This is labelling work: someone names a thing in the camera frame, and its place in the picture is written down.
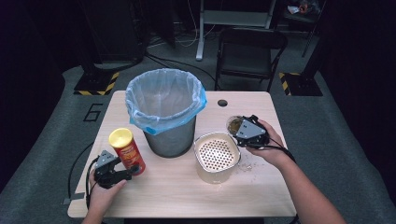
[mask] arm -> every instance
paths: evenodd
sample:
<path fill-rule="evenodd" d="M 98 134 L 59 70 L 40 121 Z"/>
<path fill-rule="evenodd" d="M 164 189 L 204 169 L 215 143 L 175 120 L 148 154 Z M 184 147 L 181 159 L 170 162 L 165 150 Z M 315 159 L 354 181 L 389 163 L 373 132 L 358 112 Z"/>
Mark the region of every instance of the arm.
<path fill-rule="evenodd" d="M 111 189 L 104 189 L 96 184 L 93 174 L 94 171 L 90 174 L 90 185 L 93 186 L 91 190 L 91 204 L 87 216 L 82 221 L 83 224 L 102 223 L 102 219 L 108 207 L 113 203 L 114 197 L 126 184 L 126 180 L 121 180 L 118 184 L 111 187 Z"/>
<path fill-rule="evenodd" d="M 282 139 L 274 128 L 263 120 L 259 120 L 259 122 L 264 125 L 270 137 L 283 146 Z M 273 140 L 268 145 L 277 147 Z M 332 203 L 285 153 L 271 148 L 257 150 L 247 147 L 247 150 L 253 155 L 263 157 L 280 171 L 289 189 L 297 214 L 304 224 L 346 223 Z"/>

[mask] gray trash can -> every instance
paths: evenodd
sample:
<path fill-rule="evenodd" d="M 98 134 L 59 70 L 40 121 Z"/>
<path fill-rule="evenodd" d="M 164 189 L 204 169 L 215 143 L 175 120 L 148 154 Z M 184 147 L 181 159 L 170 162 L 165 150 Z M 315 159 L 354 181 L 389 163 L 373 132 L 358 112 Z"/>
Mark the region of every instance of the gray trash can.
<path fill-rule="evenodd" d="M 151 150 L 174 158 L 191 148 L 196 115 L 205 108 L 206 96 L 193 74 L 158 69 L 134 78 L 125 101 L 130 122 L 144 131 Z"/>

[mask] chair seat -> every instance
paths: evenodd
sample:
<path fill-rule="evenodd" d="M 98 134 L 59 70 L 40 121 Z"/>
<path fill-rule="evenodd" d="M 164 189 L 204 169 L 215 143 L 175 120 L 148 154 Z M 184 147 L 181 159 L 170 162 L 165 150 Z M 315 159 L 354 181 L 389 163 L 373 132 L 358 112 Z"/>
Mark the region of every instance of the chair seat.
<path fill-rule="evenodd" d="M 225 44 L 222 52 L 221 73 L 251 74 L 269 76 L 271 74 L 271 50 Z"/>
<path fill-rule="evenodd" d="M 285 9 L 283 11 L 282 16 L 283 16 L 283 18 L 285 18 L 287 20 L 292 20 L 292 21 L 301 22 L 301 23 L 315 24 L 315 22 L 317 22 L 317 20 L 318 20 L 318 15 L 315 15 L 315 14 L 304 15 L 304 14 L 301 14 L 298 12 L 291 14 L 287 9 Z"/>

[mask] chair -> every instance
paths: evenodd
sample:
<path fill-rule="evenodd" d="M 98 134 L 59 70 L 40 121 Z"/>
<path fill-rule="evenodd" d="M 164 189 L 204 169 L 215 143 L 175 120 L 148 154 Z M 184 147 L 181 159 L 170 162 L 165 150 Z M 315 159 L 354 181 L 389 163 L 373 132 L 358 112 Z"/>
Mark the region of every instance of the chair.
<path fill-rule="evenodd" d="M 226 75 L 259 78 L 260 83 L 269 79 L 269 92 L 280 55 L 287 45 L 288 39 L 278 31 L 252 27 L 231 27 L 221 31 L 215 91 L 220 75 Z M 271 49 L 277 50 L 273 60 Z"/>
<path fill-rule="evenodd" d="M 326 6 L 327 0 L 324 0 L 321 2 L 322 2 L 322 5 L 320 7 L 319 14 L 307 14 L 307 15 L 301 14 L 301 13 L 291 14 L 288 11 L 288 6 L 285 6 L 285 8 L 281 11 L 281 16 L 280 16 L 281 20 L 283 19 L 285 21 L 294 22 L 296 24 L 300 24 L 300 25 L 305 26 L 310 29 L 310 31 L 308 33 L 308 37 L 307 37 L 308 40 L 306 42 L 302 57 L 305 56 L 306 51 L 308 50 L 309 44 L 311 43 L 312 37 L 314 36 L 314 33 L 318 28 L 318 22 L 322 15 L 323 9 Z"/>

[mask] person's left hand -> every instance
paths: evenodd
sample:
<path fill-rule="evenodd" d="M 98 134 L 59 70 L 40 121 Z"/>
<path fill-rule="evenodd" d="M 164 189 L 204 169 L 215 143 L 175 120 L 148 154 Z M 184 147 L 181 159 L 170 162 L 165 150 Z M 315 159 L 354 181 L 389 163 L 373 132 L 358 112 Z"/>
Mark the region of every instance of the person's left hand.
<path fill-rule="evenodd" d="M 108 207 L 113 203 L 114 197 L 118 192 L 125 186 L 126 180 L 121 180 L 118 184 L 111 187 L 111 189 L 104 189 L 100 187 L 94 180 L 94 170 L 90 173 L 90 186 L 91 190 L 91 201 L 90 211 L 94 211 L 99 215 L 104 216 Z"/>

